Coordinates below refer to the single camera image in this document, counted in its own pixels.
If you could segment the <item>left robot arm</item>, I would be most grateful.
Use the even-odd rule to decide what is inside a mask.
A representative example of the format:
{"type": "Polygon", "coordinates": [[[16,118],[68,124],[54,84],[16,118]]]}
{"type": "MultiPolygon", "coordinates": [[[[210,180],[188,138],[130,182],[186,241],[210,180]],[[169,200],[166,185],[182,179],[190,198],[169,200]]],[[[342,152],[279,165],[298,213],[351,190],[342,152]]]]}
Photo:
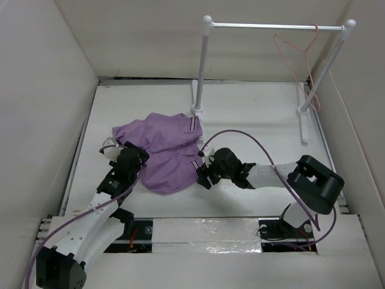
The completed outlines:
{"type": "Polygon", "coordinates": [[[29,265],[25,288],[31,273],[39,288],[83,288],[87,272],[98,257],[118,238],[134,233],[134,215],[121,208],[131,194],[150,155],[127,141],[104,146],[117,155],[110,159],[111,170],[100,183],[87,209],[67,221],[46,239],[63,231],[64,236],[52,247],[41,244],[29,265]]]}

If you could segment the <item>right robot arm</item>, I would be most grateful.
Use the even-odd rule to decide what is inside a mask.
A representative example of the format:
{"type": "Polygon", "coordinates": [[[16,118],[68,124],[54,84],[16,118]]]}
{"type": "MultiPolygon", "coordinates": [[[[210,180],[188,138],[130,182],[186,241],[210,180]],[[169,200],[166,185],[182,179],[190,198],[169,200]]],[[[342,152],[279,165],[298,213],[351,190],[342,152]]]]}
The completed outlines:
{"type": "Polygon", "coordinates": [[[287,188],[294,193],[280,218],[266,228],[270,238],[292,237],[318,214],[330,214],[345,181],[310,155],[279,165],[243,163],[229,148],[208,155],[207,163],[196,166],[198,183],[210,189],[221,179],[228,179],[242,189],[287,188]]]}

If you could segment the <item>purple trousers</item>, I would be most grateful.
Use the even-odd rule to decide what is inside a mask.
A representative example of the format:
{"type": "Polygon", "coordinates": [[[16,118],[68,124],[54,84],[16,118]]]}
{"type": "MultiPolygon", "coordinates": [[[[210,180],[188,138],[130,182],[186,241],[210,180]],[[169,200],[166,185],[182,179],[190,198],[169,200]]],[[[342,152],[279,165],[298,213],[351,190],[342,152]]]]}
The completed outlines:
{"type": "Polygon", "coordinates": [[[112,135],[119,144],[130,142],[149,154],[141,173],[148,191],[169,195],[197,182],[196,169],[203,164],[197,144],[203,130],[197,116],[151,113],[143,120],[113,127],[112,135]]]}

